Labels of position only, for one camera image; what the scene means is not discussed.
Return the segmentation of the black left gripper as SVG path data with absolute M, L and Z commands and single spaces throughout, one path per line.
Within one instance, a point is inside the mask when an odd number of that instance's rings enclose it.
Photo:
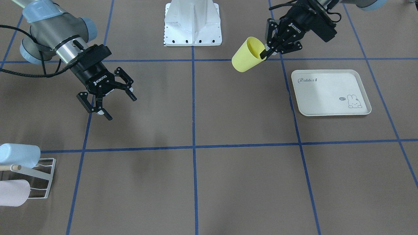
M 296 52 L 303 48 L 294 31 L 299 33 L 311 31 L 310 22 L 315 11 L 323 11 L 318 0 L 291 0 L 283 6 L 289 6 L 288 12 L 279 20 L 267 19 L 266 49 L 260 53 L 261 59 L 267 59 L 273 53 L 281 55 Z

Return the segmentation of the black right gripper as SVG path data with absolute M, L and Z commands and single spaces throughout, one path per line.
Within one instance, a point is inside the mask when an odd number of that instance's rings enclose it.
M 70 60 L 72 73 L 90 94 L 95 95 L 94 105 L 88 101 L 88 92 L 79 92 L 77 99 L 88 113 L 97 113 L 107 120 L 113 119 L 103 108 L 103 97 L 109 92 L 114 89 L 124 90 L 132 101 L 137 100 L 133 94 L 133 79 L 121 67 L 117 67 L 113 74 L 102 63 L 110 55 L 111 51 L 107 46 L 95 44 Z M 115 77 L 121 78 L 124 83 L 116 81 Z

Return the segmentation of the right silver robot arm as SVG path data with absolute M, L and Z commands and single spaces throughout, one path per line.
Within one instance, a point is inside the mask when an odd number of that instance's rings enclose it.
M 112 120 L 103 107 L 103 98 L 112 91 L 123 90 L 131 100 L 133 79 L 118 67 L 112 73 L 103 60 L 111 55 L 110 49 L 101 45 L 88 45 L 97 37 L 94 22 L 87 17 L 74 17 L 52 0 L 15 0 L 22 7 L 22 15 L 30 24 L 29 31 L 21 41 L 20 53 L 30 63 L 42 65 L 54 56 L 66 66 L 55 73 L 27 74 L 2 70 L 16 76 L 50 78 L 67 70 L 79 79 L 86 90 L 77 94 L 77 99 L 88 113 L 97 113 Z

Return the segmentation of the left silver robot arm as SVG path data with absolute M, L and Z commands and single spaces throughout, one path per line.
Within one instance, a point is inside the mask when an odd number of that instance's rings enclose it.
M 269 18 L 266 23 L 265 50 L 259 53 L 261 59 L 275 54 L 287 54 L 303 48 L 300 40 L 312 31 L 322 41 L 329 42 L 336 34 L 336 23 L 330 15 L 339 12 L 331 10 L 340 3 L 353 4 L 364 11 L 372 11 L 385 4 L 385 0 L 290 0 L 286 3 L 271 6 L 269 10 L 290 7 L 288 12 L 275 20 Z

